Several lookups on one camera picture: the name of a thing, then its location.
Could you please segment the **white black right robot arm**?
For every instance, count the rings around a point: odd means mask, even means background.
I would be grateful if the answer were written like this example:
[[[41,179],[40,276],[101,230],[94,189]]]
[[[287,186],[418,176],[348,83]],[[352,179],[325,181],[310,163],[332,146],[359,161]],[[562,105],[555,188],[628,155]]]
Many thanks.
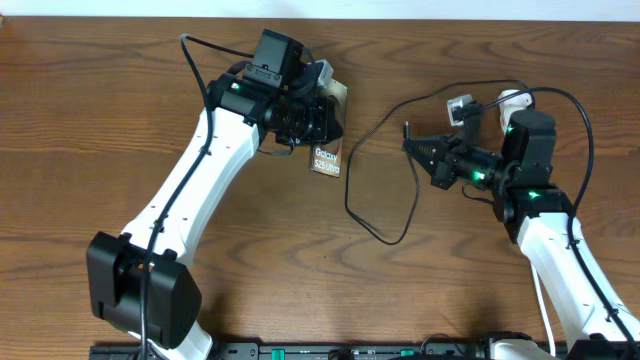
[[[491,192],[492,209],[512,243],[536,270],[561,322],[570,359],[636,359],[639,320],[623,304],[584,239],[577,204],[551,183],[555,121],[538,111],[512,112],[500,153],[475,145],[480,117],[460,132],[404,136],[403,149],[449,189],[463,180]]]

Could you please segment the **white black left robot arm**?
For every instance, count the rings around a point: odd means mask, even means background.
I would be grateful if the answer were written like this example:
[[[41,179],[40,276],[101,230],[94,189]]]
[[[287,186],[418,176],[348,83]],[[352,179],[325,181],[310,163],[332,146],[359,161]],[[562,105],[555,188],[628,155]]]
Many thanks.
[[[283,154],[343,136],[343,86],[326,60],[265,30],[254,53],[210,82],[184,153],[148,205],[118,235],[100,232],[86,252],[93,315],[139,339],[95,345],[93,359],[205,359],[213,338],[198,324],[191,274],[202,233],[230,183],[273,134]]]

